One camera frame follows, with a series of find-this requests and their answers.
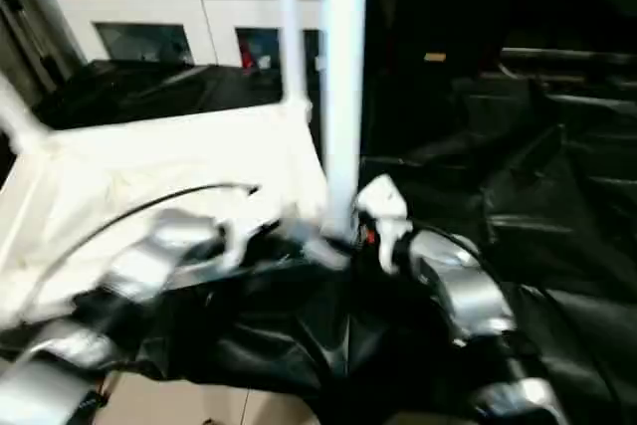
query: glass cabinet door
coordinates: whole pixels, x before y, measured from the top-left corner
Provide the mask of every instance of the glass cabinet door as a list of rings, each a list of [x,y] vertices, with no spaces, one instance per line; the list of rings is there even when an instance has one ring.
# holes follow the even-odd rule
[[[307,66],[316,70],[321,64],[321,2],[300,0],[297,6],[304,30]],[[279,0],[204,0],[204,7],[219,65],[250,70],[280,66]]]
[[[250,72],[281,70],[279,30],[252,27],[235,29],[241,55],[241,66]],[[304,30],[306,69],[320,70],[319,31]]]
[[[113,60],[193,64],[181,25],[96,22],[95,27]]]
[[[217,63],[201,0],[58,0],[88,62]]]

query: silver metal part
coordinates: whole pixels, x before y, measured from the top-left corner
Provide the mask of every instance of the silver metal part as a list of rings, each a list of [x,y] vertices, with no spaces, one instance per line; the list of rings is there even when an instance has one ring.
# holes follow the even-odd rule
[[[163,246],[183,253],[193,245],[220,240],[221,228],[213,218],[165,209],[157,214],[151,237]]]
[[[142,239],[115,257],[103,285],[131,301],[144,303],[163,290],[180,260],[180,250],[152,238]]]
[[[217,240],[221,240],[221,229],[211,218],[162,211],[147,237],[115,257],[103,284],[134,302],[149,301],[163,291],[188,250]],[[208,268],[214,270],[215,265],[207,263],[199,273]]]
[[[557,425],[568,425],[552,387],[540,378],[489,385],[476,395],[473,403],[485,415],[496,417],[513,417],[541,409],[550,413]]]
[[[77,367],[92,369],[116,356],[117,347],[108,337],[83,325],[56,320],[44,328],[25,355],[33,357],[40,351],[51,352]]]
[[[54,364],[21,363],[0,377],[0,424],[66,425],[92,389]]]
[[[435,232],[422,231],[412,240],[409,256],[422,268],[422,281],[432,286],[449,316],[455,339],[499,334],[516,328],[507,300],[480,267],[468,246],[461,247]]]

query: black tarp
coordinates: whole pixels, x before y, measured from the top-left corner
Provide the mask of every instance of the black tarp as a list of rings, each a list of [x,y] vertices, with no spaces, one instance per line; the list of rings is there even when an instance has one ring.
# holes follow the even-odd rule
[[[257,105],[280,92],[238,70],[162,69],[93,66],[38,115],[78,126]],[[365,147],[378,154],[363,158],[363,182],[390,173],[412,215],[479,245],[574,424],[637,422],[636,115],[559,103],[514,81],[455,84],[436,107],[416,118],[420,139],[410,122],[409,147],[400,121]],[[5,334],[5,352],[30,334]],[[453,412],[465,365],[420,292],[358,260],[342,272],[300,265],[171,293],[127,368],[295,393],[323,423],[381,423],[397,409]]]

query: black fabric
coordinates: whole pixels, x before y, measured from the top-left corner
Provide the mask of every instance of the black fabric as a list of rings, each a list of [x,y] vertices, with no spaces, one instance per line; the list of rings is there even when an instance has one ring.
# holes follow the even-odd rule
[[[442,134],[400,151],[385,136],[391,154],[362,165],[363,183],[391,174],[413,216],[479,245],[575,423],[637,422],[637,108],[612,106],[456,83],[438,104],[453,121],[426,125]]]

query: white plastic part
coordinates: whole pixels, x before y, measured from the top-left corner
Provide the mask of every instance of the white plastic part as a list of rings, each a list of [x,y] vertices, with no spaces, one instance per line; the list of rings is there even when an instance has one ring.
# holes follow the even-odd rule
[[[374,178],[356,196],[356,209],[372,218],[407,219],[407,202],[388,174]]]
[[[9,136],[14,153],[18,154],[42,144],[47,129],[31,114],[13,86],[0,73],[0,129]]]
[[[356,209],[365,211],[376,219],[376,229],[380,236],[378,261],[387,274],[395,274],[392,254],[396,241],[413,229],[407,221],[407,202],[389,175],[376,177],[356,196]]]
[[[303,43],[303,30],[299,21],[297,0],[280,0],[281,30],[279,45],[283,64],[283,106],[304,108],[304,114],[310,119],[312,104],[308,100],[306,81],[306,54]]]
[[[351,205],[358,187],[365,0],[326,0],[323,82],[324,162],[328,204],[325,226],[351,236]]]

